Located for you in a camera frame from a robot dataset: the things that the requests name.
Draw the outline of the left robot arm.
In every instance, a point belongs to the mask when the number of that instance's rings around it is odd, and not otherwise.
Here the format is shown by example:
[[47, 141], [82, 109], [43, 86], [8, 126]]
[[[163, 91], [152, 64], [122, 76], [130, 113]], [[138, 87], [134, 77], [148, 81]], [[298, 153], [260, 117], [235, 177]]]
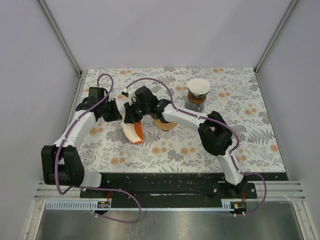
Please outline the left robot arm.
[[109, 100], [108, 91], [90, 87], [88, 96], [75, 108], [70, 125], [53, 144], [41, 150], [43, 179], [47, 185], [91, 187], [98, 198], [107, 195], [109, 186], [102, 181], [102, 174], [86, 170], [78, 151], [93, 125], [100, 119], [106, 122], [122, 118], [116, 100]]

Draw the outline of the white paper coffee filter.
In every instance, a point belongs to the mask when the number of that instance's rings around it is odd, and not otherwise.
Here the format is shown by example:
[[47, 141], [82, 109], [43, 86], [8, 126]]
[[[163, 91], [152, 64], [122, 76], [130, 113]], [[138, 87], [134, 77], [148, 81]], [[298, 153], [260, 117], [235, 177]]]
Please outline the white paper coffee filter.
[[210, 91], [211, 86], [210, 82], [208, 80], [205, 80], [203, 78], [194, 78], [187, 82], [187, 88], [190, 89], [206, 89]]

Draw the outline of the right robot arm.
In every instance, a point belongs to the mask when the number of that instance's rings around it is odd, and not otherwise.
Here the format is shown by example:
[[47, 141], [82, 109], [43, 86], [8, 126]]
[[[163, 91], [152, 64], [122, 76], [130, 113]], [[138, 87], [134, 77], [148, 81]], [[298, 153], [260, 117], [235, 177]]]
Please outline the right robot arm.
[[245, 193], [246, 187], [242, 183], [244, 176], [233, 160], [226, 156], [231, 150], [234, 133], [228, 129], [218, 112], [202, 114], [175, 107], [172, 100], [159, 100], [145, 86], [132, 92], [124, 88], [122, 95], [128, 98], [128, 102], [124, 104], [121, 127], [130, 142], [134, 144], [143, 142], [141, 121], [144, 116], [151, 116], [155, 126], [164, 133], [170, 132], [176, 125], [194, 130], [198, 132], [203, 148], [216, 156], [222, 167], [225, 181], [229, 183], [228, 194], [233, 198], [239, 198]]

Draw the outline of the coffee filter paper pack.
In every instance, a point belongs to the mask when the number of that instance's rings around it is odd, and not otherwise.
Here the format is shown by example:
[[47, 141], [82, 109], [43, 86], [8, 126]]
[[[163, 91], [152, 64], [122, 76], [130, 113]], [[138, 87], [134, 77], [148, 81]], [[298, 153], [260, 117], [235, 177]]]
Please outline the coffee filter paper pack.
[[144, 142], [144, 133], [141, 120], [143, 118], [139, 104], [136, 103], [137, 98], [129, 97], [123, 108], [119, 111], [121, 114], [121, 127], [126, 138], [133, 144]]

